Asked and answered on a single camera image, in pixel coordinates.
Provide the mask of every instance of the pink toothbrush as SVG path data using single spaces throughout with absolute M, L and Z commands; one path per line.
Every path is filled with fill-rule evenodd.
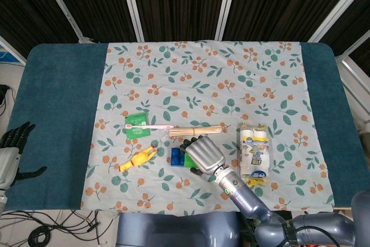
M 132 128 L 155 128 L 156 130 L 168 130 L 170 128 L 173 128 L 173 126 L 166 126 L 166 125 L 146 125 L 146 126 L 133 126 L 132 124 L 125 124 L 125 128 L 130 130 Z

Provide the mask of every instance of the green package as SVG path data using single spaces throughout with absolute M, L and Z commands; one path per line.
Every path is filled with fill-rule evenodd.
M 147 113 L 137 113 L 128 115 L 125 117 L 125 124 L 132 124 L 133 126 L 143 126 L 148 124 L 148 115 Z M 135 139 L 140 137 L 145 137 L 150 135 L 149 128 L 138 128 L 133 127 L 131 129 L 126 129 L 126 137 L 127 139 Z

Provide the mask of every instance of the humanoid robot hand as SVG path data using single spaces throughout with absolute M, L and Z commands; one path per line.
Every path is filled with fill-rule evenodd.
M 207 175 L 213 175 L 217 169 L 225 165 L 224 155 L 207 136 L 185 139 L 180 150 L 187 152 L 199 170 Z
M 0 139 L 0 215 L 6 204 L 5 191 L 15 181 L 34 178 L 45 172 L 47 167 L 41 167 L 35 172 L 19 173 L 19 161 L 27 138 L 35 128 L 30 122 L 4 133 Z

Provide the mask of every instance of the yellow rubber chicken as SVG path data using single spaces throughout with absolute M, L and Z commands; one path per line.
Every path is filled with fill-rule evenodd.
M 149 161 L 157 153 L 156 147 L 151 145 L 149 148 L 137 153 L 133 158 L 120 166 L 120 172 L 127 171 L 132 166 L 139 166 Z

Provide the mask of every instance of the wooden skewer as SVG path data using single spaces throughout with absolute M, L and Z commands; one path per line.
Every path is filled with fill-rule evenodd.
M 174 137 L 174 136 L 185 136 L 185 135 L 221 133 L 221 132 L 222 132 L 222 126 L 171 128 L 169 130 L 169 136 Z

